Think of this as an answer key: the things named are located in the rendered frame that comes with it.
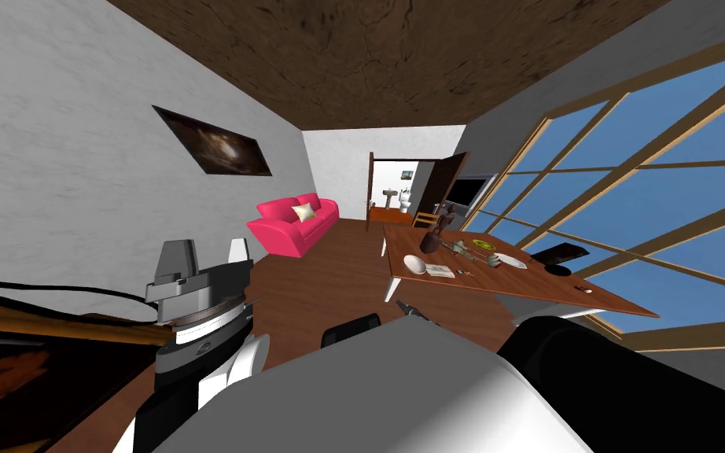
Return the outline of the brown wooden dining table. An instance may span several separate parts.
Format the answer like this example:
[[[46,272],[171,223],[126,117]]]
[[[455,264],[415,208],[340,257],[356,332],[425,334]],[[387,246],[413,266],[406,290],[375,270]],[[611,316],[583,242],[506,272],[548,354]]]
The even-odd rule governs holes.
[[[487,234],[457,230],[444,230],[440,236],[443,245],[431,254],[420,249],[426,229],[398,224],[383,226],[382,256],[388,258],[391,281],[385,294],[390,301],[400,282],[416,281],[452,288],[478,291],[500,296],[514,296],[519,301],[513,311],[515,323],[541,315],[574,318],[601,312],[617,312],[644,317],[655,313],[617,296],[608,290],[576,277],[574,274],[556,276],[544,266],[531,260],[529,254]],[[473,240],[487,241],[495,246],[505,259],[497,267],[489,267],[483,258],[469,260],[454,254],[450,246],[455,241],[471,245]],[[451,276],[416,274],[404,262],[405,256],[416,256],[430,265],[449,267]]]

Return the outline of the pink sofa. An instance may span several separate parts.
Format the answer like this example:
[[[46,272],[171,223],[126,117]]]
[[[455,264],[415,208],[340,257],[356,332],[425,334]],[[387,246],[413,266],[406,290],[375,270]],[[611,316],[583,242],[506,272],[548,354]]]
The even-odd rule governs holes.
[[[304,193],[258,204],[261,215],[247,226],[267,253],[300,258],[339,219],[337,202]]]

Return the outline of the dark wooden cabinet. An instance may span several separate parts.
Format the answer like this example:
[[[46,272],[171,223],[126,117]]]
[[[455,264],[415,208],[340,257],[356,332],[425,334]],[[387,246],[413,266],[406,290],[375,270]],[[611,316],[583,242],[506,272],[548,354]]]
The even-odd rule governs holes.
[[[167,327],[55,319],[0,296],[0,453],[113,453],[153,391]]]

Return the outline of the black television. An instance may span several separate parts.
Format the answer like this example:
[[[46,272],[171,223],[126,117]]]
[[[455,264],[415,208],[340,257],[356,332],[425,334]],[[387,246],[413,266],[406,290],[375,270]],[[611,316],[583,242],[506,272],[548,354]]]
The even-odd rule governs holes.
[[[466,175],[457,179],[444,199],[446,207],[455,206],[455,215],[465,218],[487,188],[496,179],[496,175]]]

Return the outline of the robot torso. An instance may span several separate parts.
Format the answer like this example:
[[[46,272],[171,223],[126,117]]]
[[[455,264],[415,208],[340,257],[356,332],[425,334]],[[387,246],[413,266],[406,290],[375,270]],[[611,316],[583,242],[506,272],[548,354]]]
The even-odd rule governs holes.
[[[593,453],[505,359],[405,316],[227,386],[154,453]]]

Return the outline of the dark brown open door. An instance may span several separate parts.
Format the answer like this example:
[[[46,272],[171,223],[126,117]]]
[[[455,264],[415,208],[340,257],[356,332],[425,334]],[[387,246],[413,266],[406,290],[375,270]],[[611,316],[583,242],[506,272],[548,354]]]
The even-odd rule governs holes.
[[[431,213],[435,204],[441,204],[446,199],[468,157],[469,153],[464,152],[435,161],[418,203],[417,213]]]

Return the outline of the large wooden framed window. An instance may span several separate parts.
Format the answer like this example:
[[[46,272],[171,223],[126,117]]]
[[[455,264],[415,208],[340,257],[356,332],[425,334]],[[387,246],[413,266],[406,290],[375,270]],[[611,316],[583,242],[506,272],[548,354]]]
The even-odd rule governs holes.
[[[563,241],[579,296],[506,302],[516,322],[572,314],[640,352],[725,349],[725,42],[548,112],[463,229],[527,253]]]

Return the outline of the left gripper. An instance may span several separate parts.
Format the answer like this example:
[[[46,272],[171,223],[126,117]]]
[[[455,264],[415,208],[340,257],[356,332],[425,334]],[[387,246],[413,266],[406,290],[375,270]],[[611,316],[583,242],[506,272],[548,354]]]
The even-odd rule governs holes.
[[[144,301],[158,305],[158,321],[170,322],[213,309],[250,285],[254,261],[246,238],[230,242],[228,262],[199,271],[193,240],[164,241],[154,281]]]

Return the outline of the dark framed wall picture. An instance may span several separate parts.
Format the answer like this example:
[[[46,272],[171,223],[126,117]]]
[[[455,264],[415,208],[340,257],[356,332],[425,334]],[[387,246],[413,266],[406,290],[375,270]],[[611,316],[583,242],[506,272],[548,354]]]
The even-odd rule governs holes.
[[[198,166],[208,175],[272,175],[259,143],[242,134],[153,106]]]

